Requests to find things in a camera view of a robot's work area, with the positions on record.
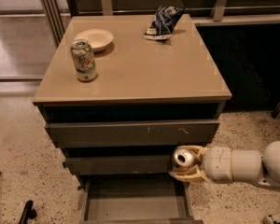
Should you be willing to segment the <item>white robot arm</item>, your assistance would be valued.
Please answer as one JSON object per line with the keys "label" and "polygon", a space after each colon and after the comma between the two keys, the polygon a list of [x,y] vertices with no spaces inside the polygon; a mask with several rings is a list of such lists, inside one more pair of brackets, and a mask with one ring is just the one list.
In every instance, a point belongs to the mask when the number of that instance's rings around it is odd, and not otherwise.
{"label": "white robot arm", "polygon": [[280,189],[280,141],[258,150],[181,146],[172,154],[169,175],[187,183],[249,183]]}

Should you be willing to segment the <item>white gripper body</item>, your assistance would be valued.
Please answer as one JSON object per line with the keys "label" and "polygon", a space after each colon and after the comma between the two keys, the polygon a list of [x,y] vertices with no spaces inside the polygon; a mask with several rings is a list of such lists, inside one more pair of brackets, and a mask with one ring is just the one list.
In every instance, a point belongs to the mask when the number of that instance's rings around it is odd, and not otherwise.
{"label": "white gripper body", "polygon": [[231,150],[228,147],[209,148],[203,155],[202,168],[212,182],[231,183]]}

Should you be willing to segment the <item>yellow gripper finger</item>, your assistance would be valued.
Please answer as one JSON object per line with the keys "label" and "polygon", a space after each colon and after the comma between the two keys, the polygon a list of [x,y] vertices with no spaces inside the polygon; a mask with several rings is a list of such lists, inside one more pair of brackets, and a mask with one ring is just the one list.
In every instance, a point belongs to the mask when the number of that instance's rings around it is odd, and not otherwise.
{"label": "yellow gripper finger", "polygon": [[204,181],[210,181],[206,176],[205,171],[202,171],[198,165],[194,165],[190,168],[177,168],[174,166],[169,171],[169,175],[178,181],[186,183],[202,183]]}
{"label": "yellow gripper finger", "polygon": [[208,150],[207,147],[200,147],[200,146],[181,146],[185,147],[186,149],[189,149],[194,152],[196,161],[201,161],[203,159],[203,155]]}

